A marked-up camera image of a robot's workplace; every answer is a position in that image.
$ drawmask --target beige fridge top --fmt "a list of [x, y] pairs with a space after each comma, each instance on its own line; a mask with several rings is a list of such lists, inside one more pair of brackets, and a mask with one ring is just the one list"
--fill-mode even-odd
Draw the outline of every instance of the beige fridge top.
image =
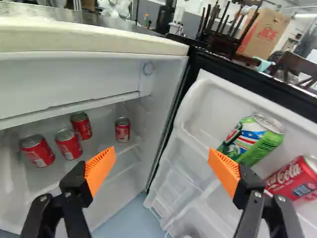
[[131, 21], [0, 1], [0, 52], [91, 51], [187, 55], [188, 46]]
[[100, 26], [1, 17], [0, 51], [96, 51], [185, 56], [188, 46], [157, 36]]

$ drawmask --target red soda can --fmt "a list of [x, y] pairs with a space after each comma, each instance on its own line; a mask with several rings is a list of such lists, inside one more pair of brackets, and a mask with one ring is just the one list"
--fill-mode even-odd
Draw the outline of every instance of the red soda can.
[[130, 139], [130, 120], [119, 117], [115, 122], [115, 139], [118, 142], [128, 142]]
[[70, 122], [80, 140], [88, 140], [93, 135], [90, 121], [86, 113], [81, 112], [71, 115]]
[[295, 201], [317, 190], [317, 158], [298, 156], [265, 179], [266, 190]]
[[55, 142], [67, 160], [74, 160], [83, 154], [77, 134], [71, 129], [60, 130], [55, 136]]
[[20, 148], [38, 168], [50, 165], [55, 159], [55, 155], [45, 138], [39, 134], [29, 135], [20, 140]]

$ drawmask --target wooden chair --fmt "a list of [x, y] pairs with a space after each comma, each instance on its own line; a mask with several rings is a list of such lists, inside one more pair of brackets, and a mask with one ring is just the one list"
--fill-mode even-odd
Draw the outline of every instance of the wooden chair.
[[309, 79], [295, 84], [303, 89], [307, 90], [317, 82], [317, 64], [290, 51], [285, 51], [276, 65], [270, 67], [270, 75], [274, 76], [279, 69], [284, 70], [283, 80], [285, 82], [288, 81], [288, 72], [297, 76], [299, 73], [310, 75], [311, 77]]

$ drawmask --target can lid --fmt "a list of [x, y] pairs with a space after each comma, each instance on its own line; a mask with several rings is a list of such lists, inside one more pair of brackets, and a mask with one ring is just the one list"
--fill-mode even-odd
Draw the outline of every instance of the can lid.
[[121, 125], [121, 126], [128, 125], [129, 123], [130, 123], [130, 120], [127, 117], [119, 117], [117, 121], [115, 122], [116, 125]]
[[73, 121], [83, 121], [88, 118], [87, 114], [84, 112], [74, 113], [70, 116], [70, 119]]
[[61, 142], [68, 141], [68, 140], [72, 139], [74, 136], [75, 136], [75, 132], [71, 129], [66, 128], [66, 129], [60, 130], [56, 134], [55, 140], [61, 141]]
[[40, 144], [43, 139], [44, 137], [40, 134], [28, 135], [27, 137], [20, 140], [20, 147], [25, 149], [32, 148]]
[[317, 174], [317, 157], [315, 155], [304, 155], [307, 165]]
[[257, 123], [259, 123], [261, 126], [265, 127], [266, 129], [269, 129], [270, 131], [273, 131], [277, 134], [285, 134], [284, 126], [278, 120], [271, 118], [269, 116], [266, 116], [262, 113], [255, 113], [253, 115], [253, 118], [257, 121]]

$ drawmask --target blue floor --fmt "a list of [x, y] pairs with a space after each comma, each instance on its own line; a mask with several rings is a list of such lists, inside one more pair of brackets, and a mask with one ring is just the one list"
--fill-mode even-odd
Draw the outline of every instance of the blue floor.
[[[164, 238], [159, 221], [143, 206], [145, 194], [139, 194], [117, 214], [93, 232], [93, 238]], [[0, 238], [18, 238], [0, 230]]]

